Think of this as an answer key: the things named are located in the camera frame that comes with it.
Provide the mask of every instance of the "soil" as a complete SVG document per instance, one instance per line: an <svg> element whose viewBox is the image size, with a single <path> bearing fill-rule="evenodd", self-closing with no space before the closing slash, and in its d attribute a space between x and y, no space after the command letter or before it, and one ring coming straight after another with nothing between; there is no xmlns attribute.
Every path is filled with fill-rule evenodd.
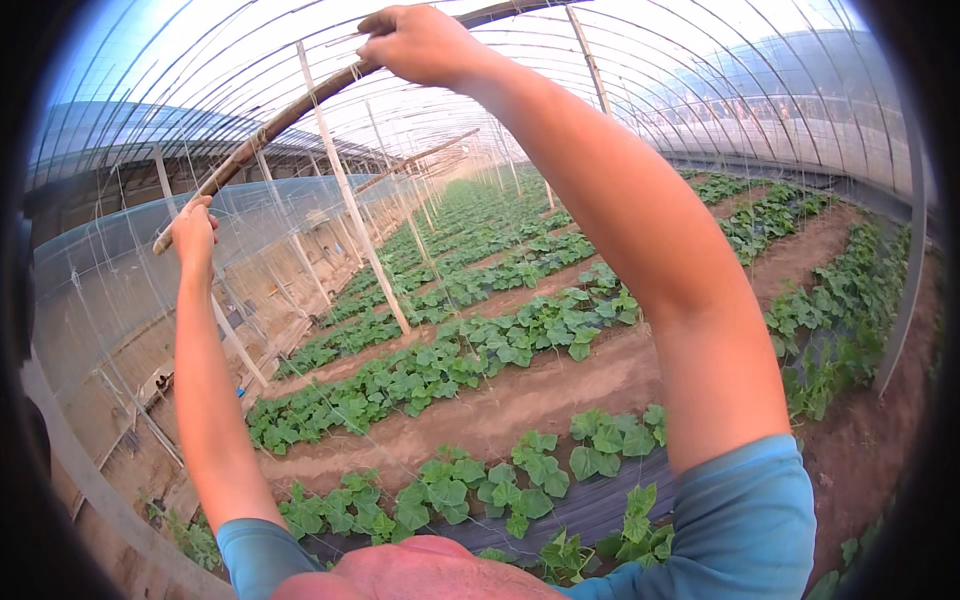
<svg viewBox="0 0 960 600"><path fill-rule="evenodd" d="M924 410L930 381L940 262L928 254L913 320L900 360L880 398L854 390L836 398L821 421L805 423L804 466L813 482L817 543L812 587L843 567L840 544L860 538L896 490Z"/></svg>
<svg viewBox="0 0 960 600"><path fill-rule="evenodd" d="M784 289L781 281L803 281L833 258L833 249L842 251L855 217L855 210L839 204L775 242L751 270L761 305ZM517 301L497 302L506 307ZM510 455L527 429L563 434L570 417L587 408L636 414L661 397L656 349L642 325L604 330L583 362L565 352L542 352L528 369L507 368L489 383L437 401L415 420L390 416L375 423L366 438L340 433L319 444L295 444L281 459L265 454L260 466L275 482L278 497L294 479L327 493L340 486L344 472L365 468L378 468L381 487L395 493L440 444L458 444L473 458L497 461Z"/></svg>
<svg viewBox="0 0 960 600"><path fill-rule="evenodd" d="M536 288L519 287L503 292L493 292L487 300L474 304L464 310L464 315L471 317L474 315L497 317L507 308L529 302L534 296L552 296L565 287L576 285L577 277L588 270L590 266L598 260L598 258L588 258L575 265L566 267L557 273L538 279ZM350 377L356 374L365 363L379 357L381 354L396 352L401 348L406 348L417 340L422 340L425 343L433 342L436 333L436 325L418 326L410 332L409 336L395 338L382 344L366 347L356 354L338 358L332 363L306 372L302 377L272 381L270 386L263 391L262 396L266 398L277 398L291 394L310 385L314 377L316 377L318 381L336 381Z"/></svg>
<svg viewBox="0 0 960 600"><path fill-rule="evenodd" d="M761 185L744 190L732 196L724 198L717 204L709 206L710 214L714 219L730 219L733 216L733 208L741 203L752 204L767 195L769 185Z"/></svg>

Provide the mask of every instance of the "vertical pole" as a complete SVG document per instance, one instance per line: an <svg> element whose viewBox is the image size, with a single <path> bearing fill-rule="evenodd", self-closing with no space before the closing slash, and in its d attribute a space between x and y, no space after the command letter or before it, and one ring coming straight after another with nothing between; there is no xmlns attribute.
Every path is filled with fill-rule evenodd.
<svg viewBox="0 0 960 600"><path fill-rule="evenodd" d="M577 41L580 42L580 49L584 51L584 58L587 60L587 67L589 67L590 76L593 78L593 86L596 87L597 98L600 100L600 109L609 115L613 115L610 100L607 99L607 90L604 89L603 81L600 79L600 69L597 68L597 62L590 52L590 45L587 43L587 37L584 36L583 28L580 27L580 20L577 19L577 15L570 8L570 5L566 5L566 16L570 19L570 25L573 25L573 33L576 34Z"/></svg>
<svg viewBox="0 0 960 600"><path fill-rule="evenodd" d="M344 170L347 172L347 175L353 175L350 172L350 167L348 164L344 163ZM380 235L380 228L376 226L376 222L373 220L373 217L370 214L370 209L367 208L366 204L360 204L360 207L364 209L364 212L367 214L367 219L370 221L371 227L373 227L373 233L376 233L376 236L380 238L380 244L383 244L383 236Z"/></svg>
<svg viewBox="0 0 960 600"><path fill-rule="evenodd" d="M383 160L387 164L387 168L390 169L393 165L390 163L390 156L387 154L387 148L383 145L383 138L380 137L380 130L376 127L376 121L373 119L373 110L370 108L370 102L365 98L364 104L367 105L367 114L370 116L370 122L373 125L373 133L376 135L376 143L380 145L380 154L383 155ZM393 173L390 174L390 181L394 183L394 190L396 190L396 177ZM396 207L400 208L400 215L406 217L407 225L410 226L410 230L414 233L414 240L417 241L417 248L420 250L420 256L424 261L428 261L429 257L427 256L426 250L423 249L423 242L420 240L420 233L417 231L417 226L414 225L413 215L405 207L400 207L400 201L394 196L394 201L396 202Z"/></svg>
<svg viewBox="0 0 960 600"><path fill-rule="evenodd" d="M234 348L240 348L240 360L243 361L244 365L247 365L247 369L250 370L253 377L256 378L260 385L264 389L267 388L267 378L263 376L263 373L260 372L260 369L256 366L256 363L253 362L253 359L250 358L250 355L247 354L247 349L243 347L243 343L240 342L240 338L237 337L236 331L233 330L233 327L230 326L229 321L227 321L227 315L224 314L222 308L220 308L220 302L217 301L213 295L210 295L210 299L213 301L213 316L217 319L217 324L221 329L224 330L224 333L227 335L227 339L230 340L230 343L233 344Z"/></svg>
<svg viewBox="0 0 960 600"><path fill-rule="evenodd" d="M543 180L543 184L546 185L546 198L550 201L550 210L553 210L556 206L553 205L553 192L550 190L550 182Z"/></svg>
<svg viewBox="0 0 960 600"><path fill-rule="evenodd" d="M313 284L317 286L317 289L320 290L320 296L326 302L326 305L330 305L330 295L324 289L324 285L320 283L320 276L317 275L317 272L313 270L313 265L310 264L310 259L307 258L306 252L303 250L303 245L300 243L300 234L297 231L292 231L290 222L283 216L283 203L280 201L280 195L276 191L276 186L274 185L274 176L270 173L270 167L267 165L267 158L263 155L263 150L256 150L256 162L260 165L260 172L263 173L263 179L267 182L267 189L270 190L270 195L274 199L274 204L276 204L276 212L279 213L280 218L283 219L287 226L287 230L290 232L290 239L294 244L294 253L297 255L297 258L300 260L300 264L303 266L303 269L311 279L313 279Z"/></svg>
<svg viewBox="0 0 960 600"><path fill-rule="evenodd" d="M350 246L350 251L353 254L353 257L357 259L357 262L360 263L360 268L363 269L363 256L360 254L360 251L357 250L356 244L353 243L353 236L350 235L350 230L347 229L347 224L344 223L343 216L341 216L339 212L334 216L337 219L337 223L340 224L340 228L344 231L344 237L347 238L347 245Z"/></svg>
<svg viewBox="0 0 960 600"><path fill-rule="evenodd" d="M163 190L163 197L167 199L167 211L170 212L170 218L177 218L177 207L174 205L174 201L170 200L173 198L174 193L170 189L170 181L167 179L167 168L163 164L163 151L160 150L160 145L154 145L154 163L156 164L156 176L160 180L160 189Z"/></svg>
<svg viewBox="0 0 960 600"><path fill-rule="evenodd" d="M510 158L510 148L507 147L507 138L503 134L503 130L500 128L499 122L496 124L496 132L500 134L500 141L503 142L503 152L506 154L507 162L510 163L510 170L514 173L514 183L516 183L516 196L518 198L523 198L523 192L520 191L520 179L516 176L516 169L514 168L514 160Z"/></svg>
<svg viewBox="0 0 960 600"><path fill-rule="evenodd" d="M306 61L303 42L299 39L297 40L297 55L300 57L300 68L303 70L303 80L308 89L312 88L313 77L310 75L310 65ZM340 185L340 192L343 194L344 201L347 203L347 209L350 211L353 223L358 225L358 229L360 229L360 241L364 246L364 251L367 253L367 258L370 259L370 266L373 268L373 273L376 275L377 281L380 282L380 288L383 290L383 295L386 297L387 303L390 304L390 310L393 311L396 322L400 325L400 330L404 334L408 334L410 333L410 325L407 323L407 318L403 314L403 311L400 310L400 305L394 296L394 290L390 287L390 281L387 280L387 275L383 272L380 259L373 250L373 242L370 241L370 236L367 235L367 231L361 227L363 220L360 218L360 209L353 199L353 190L350 189L347 175L344 173L344 168L340 164L340 158L337 156L337 149L333 145L333 138L330 136L330 131L326 128L324 112L321 110L320 105L314 106L313 111L317 117L317 125L320 127L320 136L324 139L326 157L329 159L330 166L333 168L333 175Z"/></svg>
<svg viewBox="0 0 960 600"><path fill-rule="evenodd" d="M877 396L883 394L890 377L894 373L900 354L903 352L903 343L913 320L913 311L917 305L917 296L920 294L920 279L924 272L924 246L926 245L926 202L927 198L935 198L932 174L925 169L924 139L921 136L920 125L912 110L904 108L903 124L906 126L907 149L910 152L910 179L913 184L913 202L910 206L910 253L906 265L906 277L903 282L903 292L900 294L897 320L894 323L890 338L887 340L883 359L876 369L874 390Z"/></svg>
<svg viewBox="0 0 960 600"><path fill-rule="evenodd" d="M173 193L170 189L170 181L167 180L167 170L163 166L163 156L160 153L160 147L154 146L154 161L156 163L156 171L160 179L160 188L163 190L163 195L167 198L167 209L171 211L171 216L177 216L177 208L174 206L173 201L169 200ZM223 328L224 333L227 334L227 339L233 344L233 349L236 350L237 354L240 355L240 360L247 365L247 368L250 369L253 373L253 376L256 377L257 381L266 389L267 380L264 378L263 373L260 372L260 369L256 367L256 363L253 362L253 359L250 358L250 355L247 354L247 349L243 347L243 344L240 342L240 338L237 337L237 334L233 331L233 328L227 323L227 317L224 316L222 310L220 310L220 304L217 303L217 299L213 296L213 292L210 292L210 303L213 304L213 316L216 317L217 323L223 319L223 324L220 327Z"/></svg>
<svg viewBox="0 0 960 600"><path fill-rule="evenodd" d="M244 322L250 326L254 333L260 337L264 342L267 341L267 335L263 332L263 329L260 328L260 325L257 324L256 319L253 317L253 314L248 314L247 307L243 305L239 297L233 291L233 288L230 287L227 283L227 273L221 269L215 273L215 275L220 278L220 284L224 286L224 291L227 292L227 296L230 298L230 301L233 302L233 305L237 307L237 310L240 311L240 314L243 316Z"/></svg>

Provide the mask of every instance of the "shirt sleeve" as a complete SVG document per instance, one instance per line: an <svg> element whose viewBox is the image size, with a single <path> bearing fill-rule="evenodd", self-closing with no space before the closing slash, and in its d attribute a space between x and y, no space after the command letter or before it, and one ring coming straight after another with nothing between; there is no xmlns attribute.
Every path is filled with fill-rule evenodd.
<svg viewBox="0 0 960 600"><path fill-rule="evenodd" d="M325 570L290 532L261 518L227 521L217 545L239 600L267 600L288 577Z"/></svg>
<svg viewBox="0 0 960 600"><path fill-rule="evenodd" d="M624 564L558 590L574 600L801 597L817 523L793 437L763 438L685 472L673 524L665 564Z"/></svg>

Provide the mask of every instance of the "green leaf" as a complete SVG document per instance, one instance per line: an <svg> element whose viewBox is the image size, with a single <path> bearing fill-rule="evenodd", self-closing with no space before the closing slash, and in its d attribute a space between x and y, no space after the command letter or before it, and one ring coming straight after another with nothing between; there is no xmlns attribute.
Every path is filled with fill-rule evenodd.
<svg viewBox="0 0 960 600"><path fill-rule="evenodd" d="M837 582L840 580L838 571L831 571L817 582L817 585L804 596L804 600L830 600L836 591Z"/></svg>
<svg viewBox="0 0 960 600"><path fill-rule="evenodd" d="M394 517L410 531L417 531L430 522L430 513L422 504L397 504Z"/></svg>
<svg viewBox="0 0 960 600"><path fill-rule="evenodd" d="M511 510L527 518L540 518L553 510L553 501L540 488L530 488L520 493L518 501L511 503Z"/></svg>
<svg viewBox="0 0 960 600"><path fill-rule="evenodd" d="M860 544L857 542L856 538L850 538L849 540L840 544L840 551L843 553L844 566L850 566L850 563L853 562L853 557L856 555L856 551L859 547Z"/></svg>
<svg viewBox="0 0 960 600"><path fill-rule="evenodd" d="M353 515L347 512L331 511L326 514L326 520L330 523L330 531L335 534L345 534L353 529Z"/></svg>
<svg viewBox="0 0 960 600"><path fill-rule="evenodd" d="M647 410L643 413L643 422L648 425L663 425L663 407L659 404L649 404Z"/></svg>
<svg viewBox="0 0 960 600"><path fill-rule="evenodd" d="M543 491L555 498L563 498L569 487L570 476L566 474L566 471L559 469L547 475L546 480L543 482Z"/></svg>
<svg viewBox="0 0 960 600"><path fill-rule="evenodd" d="M631 515L630 513L626 514L623 517L623 537L634 543L639 543L642 540L646 540L647 534L650 533L650 519L646 516L641 515ZM650 542L647 541L647 548L649 549Z"/></svg>
<svg viewBox="0 0 960 600"><path fill-rule="evenodd" d="M530 521L526 516L513 513L507 519L507 531L518 540L522 540L527 535L527 528L530 527Z"/></svg>
<svg viewBox="0 0 960 600"><path fill-rule="evenodd" d="M570 419L570 433L573 439L579 441L596 434L601 415L603 411L599 408L592 408L585 413L574 415Z"/></svg>
<svg viewBox="0 0 960 600"><path fill-rule="evenodd" d="M616 473L620 470L620 458L616 454L604 454L594 448L590 450L598 455L596 460L597 472L604 477L616 477Z"/></svg>
<svg viewBox="0 0 960 600"><path fill-rule="evenodd" d="M646 488L636 486L627 492L627 514L646 516L657 503L657 482Z"/></svg>
<svg viewBox="0 0 960 600"><path fill-rule="evenodd" d="M459 480L441 479L437 483L427 486L429 495L427 498L434 505L438 506L460 506L467 497L467 486Z"/></svg>
<svg viewBox="0 0 960 600"><path fill-rule="evenodd" d="M570 354L570 358L579 363L589 356L590 344L571 344L570 348L567 349L567 352Z"/></svg>
<svg viewBox="0 0 960 600"><path fill-rule="evenodd" d="M506 507L497 506L492 503L484 504L484 510L487 512L487 517L497 518L503 516L503 513L507 510Z"/></svg>
<svg viewBox="0 0 960 600"><path fill-rule="evenodd" d="M637 561L638 563L640 563L640 566L642 566L643 568L648 568L648 567L650 567L650 566L653 566L654 564L657 564L657 562L658 562L658 561L657 561L657 557L655 557L653 554L649 554L649 553L648 553L648 554L644 554L644 555L641 556L640 558L636 559L636 561Z"/></svg>
<svg viewBox="0 0 960 600"><path fill-rule="evenodd" d="M516 473L508 463L500 463L488 471L487 478L491 483L498 484L502 481L515 481Z"/></svg>
<svg viewBox="0 0 960 600"><path fill-rule="evenodd" d="M520 488L513 481L501 481L493 489L492 496L496 506L513 505L520 499Z"/></svg>
<svg viewBox="0 0 960 600"><path fill-rule="evenodd" d="M646 456L653 451L657 441L643 425L634 425L623 434L624 456Z"/></svg>
<svg viewBox="0 0 960 600"><path fill-rule="evenodd" d="M454 464L453 477L467 484L477 481L478 479L485 479L487 473L484 471L484 466L483 461L462 458Z"/></svg>
<svg viewBox="0 0 960 600"><path fill-rule="evenodd" d="M774 345L774 353L781 357L786 354L786 345L783 343L783 339L779 335L771 335L770 341Z"/></svg>
<svg viewBox="0 0 960 600"><path fill-rule="evenodd" d="M593 447L606 454L614 454L623 449L623 434L614 425L599 425L590 440Z"/></svg>
<svg viewBox="0 0 960 600"><path fill-rule="evenodd" d="M577 481L583 481L596 473L603 455L593 448L578 445L570 452L570 469Z"/></svg>
<svg viewBox="0 0 960 600"><path fill-rule="evenodd" d="M497 561L498 563L510 564L516 561L516 557L513 557L503 550L497 550L496 548L487 548L483 552L477 555L478 558L487 559L488 561Z"/></svg>
<svg viewBox="0 0 960 600"><path fill-rule="evenodd" d="M647 540L631 541L626 540L616 553L616 559L622 563L639 560L640 557L650 552L650 542Z"/></svg>
<svg viewBox="0 0 960 600"><path fill-rule="evenodd" d="M608 536L596 542L597 554L613 558L623 547L623 537L619 531L611 531Z"/></svg>
<svg viewBox="0 0 960 600"><path fill-rule="evenodd" d="M388 538L396 528L396 522L381 511L373 518L372 528L381 538Z"/></svg>
<svg viewBox="0 0 960 600"><path fill-rule="evenodd" d="M456 525L457 523L467 520L469 515L470 505L467 502L459 506L444 506L441 510L441 513L446 518L447 522L451 525Z"/></svg>
<svg viewBox="0 0 960 600"><path fill-rule="evenodd" d="M477 499L481 502L486 502L488 504L493 504L493 490L496 489L496 484L491 481L485 481L480 484L480 487L477 488Z"/></svg>

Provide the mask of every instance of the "wooden stick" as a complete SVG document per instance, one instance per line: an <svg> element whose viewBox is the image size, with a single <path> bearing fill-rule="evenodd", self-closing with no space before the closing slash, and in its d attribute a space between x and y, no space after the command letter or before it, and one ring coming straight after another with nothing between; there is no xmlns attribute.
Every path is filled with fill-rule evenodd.
<svg viewBox="0 0 960 600"><path fill-rule="evenodd" d="M478 11L468 12L457 17L461 25L467 29L473 29L480 25L493 23L494 21L517 16L537 9L559 6L572 2L582 2L583 0L511 0L501 4L493 5ZM253 135L240 147L228 156L217 170L213 172L200 189L193 195L190 202L183 207L184 210L192 210L194 206L203 202L202 198L212 197L220 189L227 185L227 182L233 179L240 169L253 158L253 153L272 142L278 135L287 130L291 125L299 121L304 114L310 111L314 106L319 106L323 101L332 98L338 92L344 90L348 85L364 78L374 71L380 69L379 64L373 64L366 60L359 60L349 67L342 69L331 75L325 81L314 85L310 90L300 96L289 107L278 112L272 119L264 123ZM167 226L154 242L154 254L161 255L170 248L173 243L173 231L171 226Z"/></svg>
<svg viewBox="0 0 960 600"><path fill-rule="evenodd" d="M418 160L420 160L420 159L423 158L424 156L430 156L430 155L432 155L432 154L434 154L434 153L439 152L440 150L442 150L442 149L444 149L444 148L449 148L450 146L456 144L457 142L463 140L464 138L470 137L471 135L474 135L475 133L479 133L479 132L480 132L480 128L477 128L477 129L475 129L475 130L471 130L471 131L469 131L469 132L464 133L463 135L460 135L460 136L458 136L458 137L454 137L453 139L451 139L451 140L448 141L448 142L444 142L444 143L441 144L440 146L436 146L436 147L431 148L431 149L429 149L429 150L424 150L423 152L421 152L421 153L419 153L419 154L410 156L409 158L405 159L403 162L398 162L397 164L395 164L394 166L390 167L389 169L387 169L387 170L384 171L383 173L378 174L378 175L377 175L376 177L374 177L373 179L368 180L368 181L364 181L364 182L361 183L360 185L357 185L355 188L353 188L353 193L354 193L354 194L359 194L360 192L364 191L365 189L369 189L369 188L373 187L374 185L377 185L378 183L380 183L384 178L386 178L386 177L387 177L388 175L390 175L391 173L396 173L397 171L400 171L400 170L404 169L405 167L413 164L414 162L417 162Z"/></svg>

